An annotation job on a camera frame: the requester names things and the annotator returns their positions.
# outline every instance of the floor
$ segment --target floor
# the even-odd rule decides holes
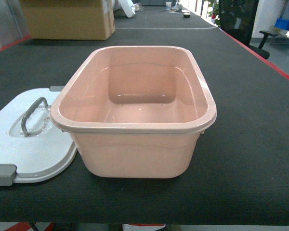
[[[258,47],[259,43],[251,43],[251,45]],[[266,43],[263,49],[270,53],[268,61],[289,75],[289,42],[273,41],[272,44]]]

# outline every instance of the white object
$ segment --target white object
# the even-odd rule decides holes
[[[170,11],[170,10],[171,10],[171,4],[172,4],[171,1],[167,1],[167,2],[166,2],[166,10],[167,10],[167,11]]]
[[[166,225],[123,224],[123,231],[157,231]]]
[[[0,111],[0,165],[16,166],[14,183],[32,183],[56,176],[72,162],[76,146],[68,133],[56,128],[49,118],[44,118],[45,127],[41,133],[25,137],[22,134],[21,120],[27,109],[39,97],[45,97],[49,105],[58,91],[33,89],[16,96]],[[39,120],[42,105],[27,121]]]
[[[128,18],[131,18],[136,14],[135,6],[132,0],[119,0],[119,3],[121,4],[122,9]]]

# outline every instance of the gray latch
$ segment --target gray latch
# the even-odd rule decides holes
[[[0,186],[10,186],[16,177],[15,165],[0,165]]]

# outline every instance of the white lid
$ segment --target white lid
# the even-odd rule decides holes
[[[76,147],[68,133],[55,127],[44,110],[44,127],[36,135],[25,137],[21,120],[27,109],[39,97],[45,97],[51,105],[58,91],[33,89],[16,96],[0,111],[0,165],[16,166],[15,183],[47,180],[62,172],[74,159]],[[27,121],[28,130],[40,120],[41,104]]]

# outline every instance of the black table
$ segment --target black table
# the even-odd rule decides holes
[[[108,179],[77,154],[50,180],[0,187],[0,221],[289,225],[289,81],[198,16],[145,7],[131,19],[117,13],[106,41],[12,46],[0,52],[0,109],[25,90],[65,85],[92,51],[111,45],[194,55],[218,116],[189,168],[167,180]]]

